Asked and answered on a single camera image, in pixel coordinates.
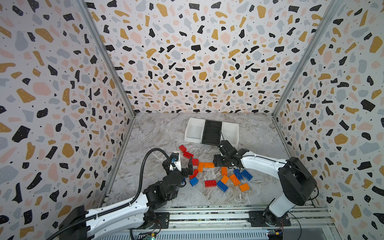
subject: wire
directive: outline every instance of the wire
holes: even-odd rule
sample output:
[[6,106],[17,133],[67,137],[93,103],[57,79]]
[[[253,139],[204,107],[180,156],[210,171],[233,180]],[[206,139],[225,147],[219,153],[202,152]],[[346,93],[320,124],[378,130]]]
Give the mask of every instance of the wire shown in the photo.
[[152,222],[152,224],[151,224],[151,226],[153,225],[153,224],[155,224],[155,228],[152,230],[152,231],[150,231],[150,232],[144,232],[144,233],[139,233],[139,235],[147,235],[147,234],[151,234],[151,233],[153,233],[153,231],[154,230],[156,230],[156,220],[157,219],[155,219],[155,220],[153,220],[153,222]]
[[297,168],[295,168],[295,167],[293,167],[293,168],[296,169],[296,170],[299,170],[302,174],[304,174],[307,178],[309,178],[309,179],[313,182],[313,184],[315,185],[315,187],[317,188],[317,195],[316,195],[315,197],[311,198],[311,199],[308,199],[307,201],[309,201],[309,200],[313,200],[313,199],[317,198],[317,196],[319,195],[319,188],[317,187],[317,183],[316,183],[312,178],[308,177],[308,175],[306,175],[305,173],[303,173],[300,169],[297,169]]
[[159,229],[159,231],[158,231],[156,234],[159,234],[159,233],[160,233],[160,231],[161,231],[161,222],[160,222],[160,220],[159,220],[159,219],[157,219],[157,221],[159,221],[160,229]]
[[300,235],[299,235],[299,237],[297,238],[297,240],[299,240],[300,239],[300,237],[301,237],[301,233],[303,232],[303,230],[302,230],[302,228],[301,228],[301,224],[300,224],[300,222],[299,222],[299,220],[297,219],[297,217],[295,217],[295,215],[293,215],[293,214],[291,214],[294,218],[296,218],[296,220],[297,220],[297,222],[299,223],[299,226],[300,226]]
[[180,187],[185,187],[187,185],[187,182],[185,181],[185,179],[183,178],[183,182],[184,184],[183,185],[180,185]]
[[86,218],[83,218],[83,219],[81,219],[81,220],[79,220],[79,221],[77,221],[77,222],[74,222],[74,223],[72,223],[72,224],[69,224],[68,226],[63,227],[63,228],[61,228],[60,230],[58,230],[57,232],[55,232],[54,234],[52,234],[50,237],[47,238],[47,240],[53,240],[55,237],[59,236],[60,234],[62,234],[63,232],[65,232],[66,230],[68,230],[68,229],[70,229],[70,228],[72,228],[72,227],[74,227],[74,226],[77,226],[77,225],[79,225],[79,224],[81,224],[81,223],[87,222],[87,221],[89,221],[89,220],[91,220],[91,219],[96,219],[97,217],[104,216],[104,215],[109,214],[109,213],[111,213],[111,212],[115,212],[115,211],[117,211],[117,210],[121,210],[121,209],[123,209],[123,208],[125,208],[125,207],[130,206],[132,203],[134,203],[134,202],[137,200],[137,198],[139,197],[140,193],[141,193],[141,187],[142,187],[142,182],[143,182],[143,174],[144,174],[144,166],[145,166],[145,162],[147,161],[147,158],[149,157],[149,155],[150,155],[152,152],[154,152],[154,151],[159,151],[159,152],[161,152],[162,154],[164,154],[164,156],[165,156],[167,159],[169,159],[169,156],[167,155],[167,153],[164,152],[164,150],[162,150],[162,149],[160,149],[160,148],[157,148],[157,147],[156,147],[156,148],[152,148],[151,150],[149,150],[149,151],[147,152],[147,154],[144,156],[143,162],[142,162],[142,164],[141,164],[140,178],[139,178],[139,188],[138,188],[138,190],[137,190],[136,195],[133,197],[133,199],[132,199],[130,202],[127,202],[127,203],[125,203],[125,204],[123,204],[123,205],[120,205],[120,206],[111,208],[111,209],[106,210],[106,211],[103,211],[103,212],[101,212],[101,213],[99,213],[99,214],[91,215],[91,216],[86,217]]
[[[255,156],[254,156],[254,155],[247,155],[247,156],[243,156],[243,157],[255,157]],[[269,158],[266,158],[266,157],[262,157],[262,156],[256,156],[256,157],[261,157],[261,158],[264,158],[264,159],[267,159],[267,160],[270,160],[270,161],[273,161],[273,162],[279,162],[279,161],[275,161],[275,160],[272,160],[272,159],[269,159]],[[298,171],[300,171],[300,172],[301,172],[302,174],[304,174],[307,178],[309,178],[309,179],[313,182],[313,184],[315,185],[315,187],[317,188],[317,195],[316,195],[315,197],[311,198],[311,199],[307,199],[307,201],[310,201],[310,200],[313,200],[313,199],[317,198],[318,195],[319,195],[319,188],[317,187],[317,183],[316,183],[312,178],[308,177],[307,174],[303,173],[303,171],[301,171],[300,169],[295,168],[295,167],[293,167],[293,168],[296,169],[296,170],[298,170]]]
[[[255,155],[246,155],[246,156],[243,156],[243,157],[255,157]],[[270,160],[270,161],[273,161],[273,162],[279,162],[279,161],[275,161],[275,160],[272,160],[272,159],[269,159],[269,158],[266,158],[266,157],[262,157],[262,156],[258,156],[258,155],[256,157],[261,157],[261,158],[264,158],[266,160]]]
[[135,238],[133,237],[132,228],[129,230],[129,236],[131,237],[131,240],[135,240]]

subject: orange lego brick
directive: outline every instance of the orange lego brick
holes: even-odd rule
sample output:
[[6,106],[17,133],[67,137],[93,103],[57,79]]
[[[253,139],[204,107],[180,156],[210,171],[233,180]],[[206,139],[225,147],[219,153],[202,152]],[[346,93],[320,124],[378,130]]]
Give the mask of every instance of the orange lego brick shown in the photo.
[[221,179],[221,182],[224,184],[227,184],[228,180],[229,180],[229,177],[227,177],[227,175],[224,175],[223,178]]
[[240,190],[242,192],[247,191],[249,189],[248,183],[245,183],[243,185],[240,185]]
[[235,186],[237,186],[237,185],[240,184],[240,181],[237,179],[237,177],[236,177],[235,174],[232,174],[229,178],[232,180],[232,182],[233,182],[233,184],[234,184]]
[[205,163],[204,163],[204,167],[205,167],[205,168],[214,168],[215,165],[214,165],[212,162],[205,162]]
[[226,167],[221,167],[221,175],[227,175],[227,168]]
[[199,162],[199,166],[197,167],[198,171],[199,172],[203,172],[203,168],[204,168],[204,163],[203,162]]

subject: black tray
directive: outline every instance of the black tray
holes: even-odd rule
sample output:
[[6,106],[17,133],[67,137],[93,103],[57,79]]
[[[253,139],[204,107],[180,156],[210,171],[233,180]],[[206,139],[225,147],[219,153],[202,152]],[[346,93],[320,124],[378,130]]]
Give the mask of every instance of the black tray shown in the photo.
[[221,139],[221,125],[222,122],[206,120],[201,143],[218,145]]

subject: wall panel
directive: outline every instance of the wall panel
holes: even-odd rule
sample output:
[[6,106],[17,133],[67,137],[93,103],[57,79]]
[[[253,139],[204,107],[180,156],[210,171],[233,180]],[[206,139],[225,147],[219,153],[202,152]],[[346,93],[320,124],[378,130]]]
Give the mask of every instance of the wall panel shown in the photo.
[[136,112],[270,112],[326,0],[88,3]]
[[343,239],[383,239],[383,1],[344,1],[277,120]]
[[71,1],[0,11],[0,239],[46,239],[100,204],[129,120]]

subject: blue lego brick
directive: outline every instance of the blue lego brick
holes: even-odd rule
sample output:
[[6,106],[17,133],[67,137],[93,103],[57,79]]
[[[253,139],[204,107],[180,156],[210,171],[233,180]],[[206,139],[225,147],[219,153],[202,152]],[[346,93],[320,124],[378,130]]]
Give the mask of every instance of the blue lego brick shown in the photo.
[[243,175],[248,181],[251,181],[251,179],[253,178],[253,176],[249,174],[249,172],[245,169],[241,172],[241,175]]
[[228,190],[228,187],[222,182],[218,181],[216,183],[216,186],[221,189],[221,191],[226,192]]
[[233,174],[237,177],[238,180],[242,180],[243,176],[241,176],[240,171],[238,169],[235,169],[233,171]]
[[192,185],[192,187],[193,186],[195,186],[199,181],[197,180],[197,178],[192,178],[190,181],[189,181],[190,183],[191,183],[191,185]]

